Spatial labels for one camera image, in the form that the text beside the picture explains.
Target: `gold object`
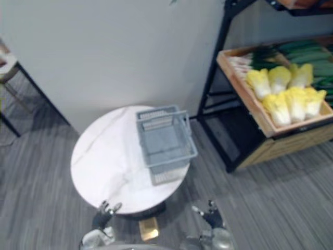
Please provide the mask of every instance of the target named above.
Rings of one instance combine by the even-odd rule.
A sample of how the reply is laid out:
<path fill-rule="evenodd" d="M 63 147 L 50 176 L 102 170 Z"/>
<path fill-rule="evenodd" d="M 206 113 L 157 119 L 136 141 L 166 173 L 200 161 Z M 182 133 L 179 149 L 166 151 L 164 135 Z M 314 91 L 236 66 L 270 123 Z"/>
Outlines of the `gold object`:
<path fill-rule="evenodd" d="M 143 241 L 149 241 L 159 235 L 156 217 L 139 221 L 140 235 Z"/>

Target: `round white table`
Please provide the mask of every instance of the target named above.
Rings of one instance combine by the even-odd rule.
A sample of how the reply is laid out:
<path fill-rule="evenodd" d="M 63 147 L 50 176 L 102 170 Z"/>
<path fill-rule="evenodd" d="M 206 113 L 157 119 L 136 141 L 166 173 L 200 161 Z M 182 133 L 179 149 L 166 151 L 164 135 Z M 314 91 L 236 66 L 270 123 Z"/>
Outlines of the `round white table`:
<path fill-rule="evenodd" d="M 177 180 L 157 186 L 151 183 L 135 116 L 150 108 L 116 109 L 98 118 L 80 136 L 72 154 L 71 175 L 76 190 L 89 204 L 121 202 L 119 214 L 135 214 L 160 204 L 183 182 L 189 164 Z"/>

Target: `white wall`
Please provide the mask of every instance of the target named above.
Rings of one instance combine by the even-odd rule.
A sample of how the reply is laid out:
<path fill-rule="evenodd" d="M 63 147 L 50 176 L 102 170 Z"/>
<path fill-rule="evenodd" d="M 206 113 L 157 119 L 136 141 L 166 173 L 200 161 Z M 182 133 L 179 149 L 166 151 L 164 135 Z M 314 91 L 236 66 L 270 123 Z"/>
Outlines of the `white wall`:
<path fill-rule="evenodd" d="M 0 34 L 79 132 L 125 105 L 178 104 L 194 115 L 223 4 L 170 1 L 2 0 Z M 293 18 L 261 1 L 237 17 L 227 47 L 332 28 L 332 15 Z"/>

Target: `chair leg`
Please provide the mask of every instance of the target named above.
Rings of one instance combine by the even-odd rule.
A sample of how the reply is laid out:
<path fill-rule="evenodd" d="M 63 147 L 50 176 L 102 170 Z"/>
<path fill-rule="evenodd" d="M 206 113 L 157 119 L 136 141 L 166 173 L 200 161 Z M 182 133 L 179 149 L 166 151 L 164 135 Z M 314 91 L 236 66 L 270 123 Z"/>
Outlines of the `chair leg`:
<path fill-rule="evenodd" d="M 32 113 L 32 111 L 31 110 L 29 110 L 29 108 L 27 107 L 27 105 L 24 103 L 24 102 L 22 102 L 17 96 L 16 96 L 16 94 L 15 94 L 15 92 L 13 92 L 12 91 L 12 89 L 10 89 L 9 87 L 8 87 L 8 85 L 7 84 L 5 84 L 4 85 L 4 87 L 6 88 L 6 90 L 12 95 L 12 97 L 28 112 L 28 113 Z"/>
<path fill-rule="evenodd" d="M 5 125 L 17 136 L 20 137 L 20 133 L 14 128 L 14 126 L 10 123 L 10 121 L 5 117 L 2 112 L 0 112 L 0 118 L 2 121 L 4 121 Z"/>
<path fill-rule="evenodd" d="M 9 84 L 9 82 L 5 83 L 6 87 L 9 88 L 15 95 L 17 95 L 17 91 Z"/>

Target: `striped carpet floor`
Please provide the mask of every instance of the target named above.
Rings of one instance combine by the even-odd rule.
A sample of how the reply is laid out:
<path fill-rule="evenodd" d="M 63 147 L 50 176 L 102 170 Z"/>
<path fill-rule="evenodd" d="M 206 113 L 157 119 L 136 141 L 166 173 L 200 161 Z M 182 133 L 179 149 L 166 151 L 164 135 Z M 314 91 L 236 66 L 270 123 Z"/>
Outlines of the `striped carpet floor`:
<path fill-rule="evenodd" d="M 0 249 L 78 249 L 95 213 L 70 177 L 79 135 L 23 75 L 10 84 L 34 112 L 27 114 L 1 90 L 4 113 L 22 137 L 1 125 Z M 152 243 L 178 249 L 185 236 L 198 236 L 208 226 L 191 205 L 206 208 L 215 199 L 239 250 L 333 249 L 333 143 L 226 174 L 201 126 L 191 126 L 199 156 L 166 201 Z M 112 225 L 119 240 L 141 242 L 136 220 L 116 217 Z"/>

